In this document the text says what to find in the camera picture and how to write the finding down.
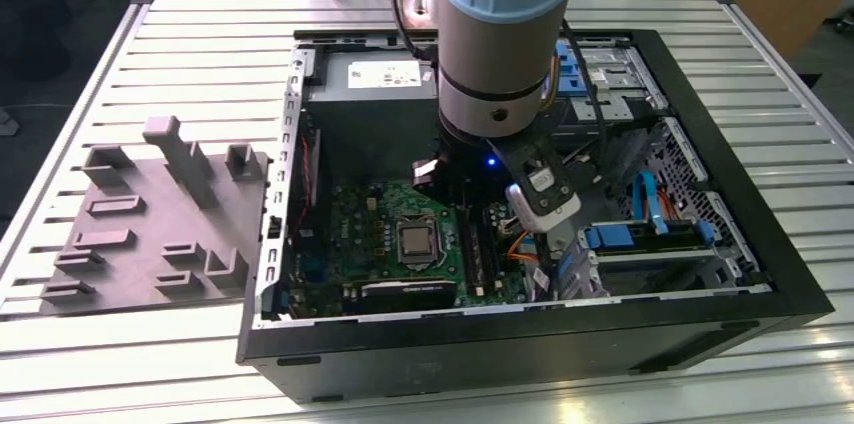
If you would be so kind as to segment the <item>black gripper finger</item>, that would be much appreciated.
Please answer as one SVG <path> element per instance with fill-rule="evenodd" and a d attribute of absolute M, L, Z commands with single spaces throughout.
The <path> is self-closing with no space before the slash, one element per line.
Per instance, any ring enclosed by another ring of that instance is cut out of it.
<path fill-rule="evenodd" d="M 418 192 L 439 192 L 443 189 L 439 159 L 419 160 L 412 164 L 412 188 Z"/>

